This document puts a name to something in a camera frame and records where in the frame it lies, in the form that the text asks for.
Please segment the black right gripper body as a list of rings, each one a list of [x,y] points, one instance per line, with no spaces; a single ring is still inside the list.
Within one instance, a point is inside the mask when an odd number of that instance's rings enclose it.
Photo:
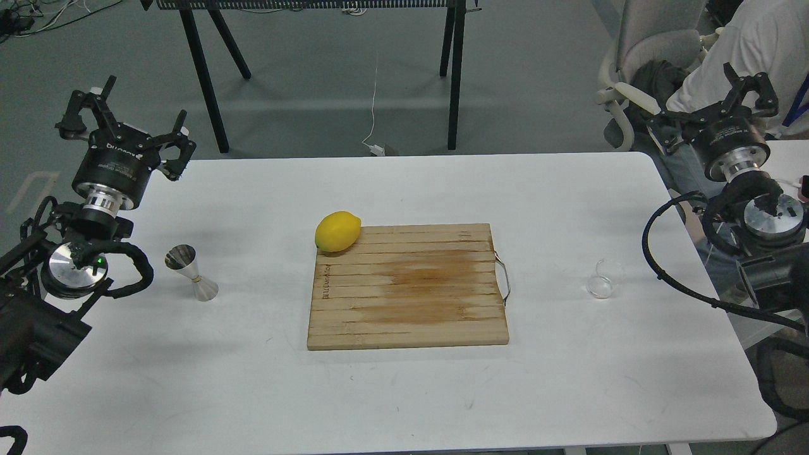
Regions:
[[[729,183],[740,174],[761,170],[770,157],[770,148],[753,118],[751,109],[735,109],[690,139],[705,178]]]

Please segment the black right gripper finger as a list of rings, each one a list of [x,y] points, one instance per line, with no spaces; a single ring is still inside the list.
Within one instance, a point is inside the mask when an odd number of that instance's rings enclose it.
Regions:
[[[695,153],[705,152],[696,143],[697,136],[715,121],[710,113],[661,111],[645,122],[650,137],[662,155],[673,155],[679,144],[687,144]]]
[[[722,117],[771,118],[779,112],[779,101],[766,72],[754,75],[738,75],[729,61],[723,64],[723,72],[731,89],[722,101]],[[745,106],[748,93],[757,95],[753,107]]]

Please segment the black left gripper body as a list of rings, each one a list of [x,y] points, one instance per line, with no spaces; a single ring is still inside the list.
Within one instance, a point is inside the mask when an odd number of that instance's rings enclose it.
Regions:
[[[86,198],[92,189],[105,187],[122,195],[122,209],[139,207],[159,152],[145,143],[149,133],[122,124],[123,130],[107,129],[89,134],[88,150],[72,181],[72,189]]]

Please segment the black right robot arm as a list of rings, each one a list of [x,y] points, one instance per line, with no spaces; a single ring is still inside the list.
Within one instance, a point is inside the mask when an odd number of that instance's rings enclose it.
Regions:
[[[778,100],[768,75],[737,75],[723,66],[730,83],[726,98],[696,112],[657,109],[647,122],[659,150],[670,155],[685,142],[695,152],[706,179],[724,185],[708,198],[688,192],[665,203],[645,225],[642,251],[658,279],[687,296],[741,317],[807,332],[807,204],[786,194],[763,170],[770,148],[754,118],[775,116]],[[680,202],[697,201],[700,225],[714,248],[736,259],[752,306],[698,294],[673,279],[653,259],[649,235],[653,222]]]

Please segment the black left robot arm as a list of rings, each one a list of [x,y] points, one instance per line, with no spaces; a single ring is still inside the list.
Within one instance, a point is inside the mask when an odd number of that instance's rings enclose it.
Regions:
[[[2,256],[2,392],[22,395],[48,380],[92,328],[83,321],[101,298],[133,296],[154,280],[134,225],[119,215],[141,205],[154,171],[177,181],[196,150],[180,111],[168,133],[116,120],[107,98],[116,81],[75,90],[56,124],[61,138],[87,142],[72,188],[82,201],[46,196]]]

